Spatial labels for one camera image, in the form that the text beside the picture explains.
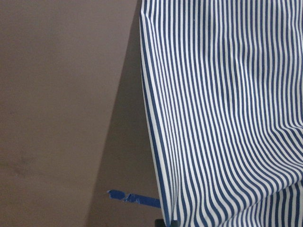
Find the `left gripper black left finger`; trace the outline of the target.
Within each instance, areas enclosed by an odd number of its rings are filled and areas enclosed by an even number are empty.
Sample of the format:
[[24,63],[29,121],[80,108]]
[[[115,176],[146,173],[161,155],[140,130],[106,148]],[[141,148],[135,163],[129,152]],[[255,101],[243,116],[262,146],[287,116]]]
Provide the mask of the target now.
[[154,221],[154,226],[155,227],[166,227],[164,219],[156,219]]

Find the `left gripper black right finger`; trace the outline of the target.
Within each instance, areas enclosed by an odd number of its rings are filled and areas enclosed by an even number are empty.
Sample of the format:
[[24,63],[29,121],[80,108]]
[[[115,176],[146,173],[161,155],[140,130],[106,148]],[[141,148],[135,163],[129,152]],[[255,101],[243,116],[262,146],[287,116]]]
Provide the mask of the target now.
[[170,224],[170,227],[179,227],[179,222],[177,220],[173,220]]

